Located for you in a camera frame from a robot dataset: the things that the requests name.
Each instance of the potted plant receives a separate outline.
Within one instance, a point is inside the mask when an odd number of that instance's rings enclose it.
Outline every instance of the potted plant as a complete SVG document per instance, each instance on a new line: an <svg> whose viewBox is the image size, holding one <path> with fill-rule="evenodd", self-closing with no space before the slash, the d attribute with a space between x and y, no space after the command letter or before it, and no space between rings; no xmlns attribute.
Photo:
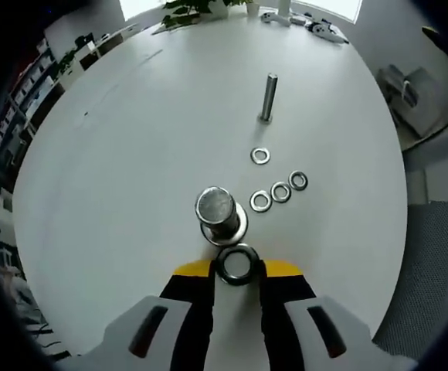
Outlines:
<svg viewBox="0 0 448 371"><path fill-rule="evenodd" d="M69 52L66 52L64 57L57 64L57 67L54 68L54 71L51 73L51 77L53 80L58 79L63 73L66 72L71 66L73 62L73 58L75 57L76 49L71 49Z"/></svg>
<svg viewBox="0 0 448 371"><path fill-rule="evenodd" d="M189 26L202 19L224 19L229 14L229 6L241 5L253 0L174 0L166 2L163 9L172 11L162 19L166 29Z"/></svg>

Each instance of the wall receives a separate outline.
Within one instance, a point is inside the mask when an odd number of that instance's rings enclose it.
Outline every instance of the wall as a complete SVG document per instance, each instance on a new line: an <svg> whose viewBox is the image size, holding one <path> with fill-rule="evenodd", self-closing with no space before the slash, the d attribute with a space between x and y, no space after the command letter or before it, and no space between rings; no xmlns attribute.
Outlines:
<svg viewBox="0 0 448 371"><path fill-rule="evenodd" d="M409 203L448 201L448 129L403 158Z"/></svg>
<svg viewBox="0 0 448 371"><path fill-rule="evenodd" d="M304 12L298 4L292 4L292 9ZM390 63L403 73L422 66L448 96L448 58L421 32L421 27L429 23L410 0L363 0L355 25L326 12L314 9L311 13L339 27L374 76Z"/></svg>
<svg viewBox="0 0 448 371"><path fill-rule="evenodd" d="M277 0L257 2L277 6ZM448 96L448 59L421 32L421 26L428 22L410 0L364 0L356 25L305 5L293 3L292 8L331 20L350 39L374 75L390 63L403 73L422 66L440 82ZM148 27L163 15L162 10L154 9L125 22L119 0L97 0L90 7L62 17L46 30L46 38L55 56L61 58L80 35L93 32L97 39L135 22Z"/></svg>
<svg viewBox="0 0 448 371"><path fill-rule="evenodd" d="M56 60L75 48L75 39L93 33L99 39L125 26L118 0L96 0L92 5L71 12L54 22L45 31L47 42Z"/></svg>

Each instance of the green leaves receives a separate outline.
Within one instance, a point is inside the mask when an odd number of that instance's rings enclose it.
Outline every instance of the green leaves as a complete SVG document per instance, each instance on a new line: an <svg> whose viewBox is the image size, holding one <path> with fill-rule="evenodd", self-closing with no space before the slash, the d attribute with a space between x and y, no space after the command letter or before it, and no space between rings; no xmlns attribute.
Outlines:
<svg viewBox="0 0 448 371"><path fill-rule="evenodd" d="M218 0L174 0L166 2L163 9L174 9L172 15L166 15L162 24L166 28L191 25L201 14L210 13L209 3ZM239 5L253 0L222 0L224 5Z"/></svg>
<svg viewBox="0 0 448 371"><path fill-rule="evenodd" d="M173 14L186 14L190 12L190 8L187 6L182 6L173 11Z"/></svg>
<svg viewBox="0 0 448 371"><path fill-rule="evenodd" d="M162 8L163 9L174 9L174 8L177 8L177 7L183 6L183 5L187 5L187 2L185 2L185 0L174 0L173 2L166 2Z"/></svg>
<svg viewBox="0 0 448 371"><path fill-rule="evenodd" d="M69 52L67 52L64 57L60 60L58 63L58 71L59 73L63 73L68 68L70 68L71 61L75 57L76 49L71 49Z"/></svg>

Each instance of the metal cylinder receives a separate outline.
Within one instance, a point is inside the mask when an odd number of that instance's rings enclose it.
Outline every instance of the metal cylinder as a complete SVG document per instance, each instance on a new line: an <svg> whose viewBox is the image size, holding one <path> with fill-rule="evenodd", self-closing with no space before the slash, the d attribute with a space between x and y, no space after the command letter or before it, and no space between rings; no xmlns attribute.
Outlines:
<svg viewBox="0 0 448 371"><path fill-rule="evenodd" d="M291 7L291 0L279 0L279 8L277 9L277 14L281 17L289 19Z"/></svg>
<svg viewBox="0 0 448 371"><path fill-rule="evenodd" d="M218 239L230 238L239 229L236 202L225 189L209 187L196 199L195 213L199 222Z"/></svg>
<svg viewBox="0 0 448 371"><path fill-rule="evenodd" d="M263 97L262 113L260 119L263 121L269 121L272 114L273 99L276 95L277 88L277 75L269 73L267 76L267 84L265 86L265 96Z"/></svg>

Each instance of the metal bolt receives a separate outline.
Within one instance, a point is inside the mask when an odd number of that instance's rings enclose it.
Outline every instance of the metal bolt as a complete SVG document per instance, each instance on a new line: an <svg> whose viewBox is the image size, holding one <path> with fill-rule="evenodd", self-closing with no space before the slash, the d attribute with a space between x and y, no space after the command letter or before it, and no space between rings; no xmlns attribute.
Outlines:
<svg viewBox="0 0 448 371"><path fill-rule="evenodd" d="M269 73L267 76L267 83L265 86L265 96L263 97L262 113L260 114L260 120L270 121L270 115L272 114L273 99L276 95L277 88L277 75Z"/></svg>
<svg viewBox="0 0 448 371"><path fill-rule="evenodd" d="M196 199L195 213L205 238L217 246L239 242L247 229L246 213L225 189L209 187Z"/></svg>

